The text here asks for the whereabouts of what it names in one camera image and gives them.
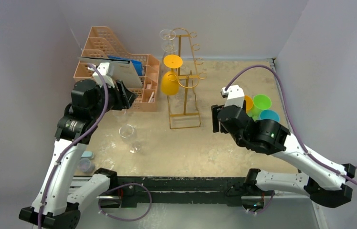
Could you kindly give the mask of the yellow plastic goblet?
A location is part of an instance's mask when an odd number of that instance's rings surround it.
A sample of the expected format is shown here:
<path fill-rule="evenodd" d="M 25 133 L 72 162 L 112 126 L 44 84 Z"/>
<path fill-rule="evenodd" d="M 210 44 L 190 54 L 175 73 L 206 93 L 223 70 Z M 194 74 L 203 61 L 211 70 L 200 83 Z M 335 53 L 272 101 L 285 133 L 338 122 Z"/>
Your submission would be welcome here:
<path fill-rule="evenodd" d="M 162 77 L 161 91 L 165 95 L 172 96 L 177 94 L 180 88 L 177 70 L 183 65 L 183 60 L 178 55 L 170 54 L 163 59 L 163 63 L 170 70 Z"/>
<path fill-rule="evenodd" d="M 246 113 L 250 113 L 252 111 L 252 108 L 253 108 L 253 100 L 252 100 L 251 97 L 249 97 L 247 95 L 244 97 L 244 100 L 245 100 Z"/>

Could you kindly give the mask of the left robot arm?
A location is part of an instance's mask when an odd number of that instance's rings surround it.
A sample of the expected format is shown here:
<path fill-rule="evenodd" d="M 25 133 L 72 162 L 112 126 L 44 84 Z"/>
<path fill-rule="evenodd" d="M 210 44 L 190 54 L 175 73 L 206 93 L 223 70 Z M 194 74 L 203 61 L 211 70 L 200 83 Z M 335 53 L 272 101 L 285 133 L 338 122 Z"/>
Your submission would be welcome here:
<path fill-rule="evenodd" d="M 39 228 L 74 229 L 83 211 L 102 193 L 118 191 L 117 174 L 100 168 L 80 188 L 70 192 L 75 170 L 99 121 L 109 110 L 129 109 L 137 94 L 121 80 L 115 85 L 81 80 L 71 90 L 71 102 L 58 121 L 54 150 L 43 185 L 19 219 Z"/>

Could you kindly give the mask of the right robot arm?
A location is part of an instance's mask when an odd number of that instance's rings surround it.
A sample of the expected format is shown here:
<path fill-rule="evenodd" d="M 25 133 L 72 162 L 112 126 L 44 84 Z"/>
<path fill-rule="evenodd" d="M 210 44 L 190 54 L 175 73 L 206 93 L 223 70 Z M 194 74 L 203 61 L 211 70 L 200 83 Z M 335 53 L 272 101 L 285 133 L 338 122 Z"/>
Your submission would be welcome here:
<path fill-rule="evenodd" d="M 230 134 L 237 146 L 281 159 L 299 171 L 287 174 L 252 168 L 244 181 L 246 192 L 292 192 L 328 208 L 351 201 L 353 189 L 344 176 L 354 178 L 354 165 L 332 162 L 310 148 L 305 152 L 306 146 L 285 126 L 270 119 L 254 121 L 238 106 L 212 105 L 211 115 L 213 132 Z"/>

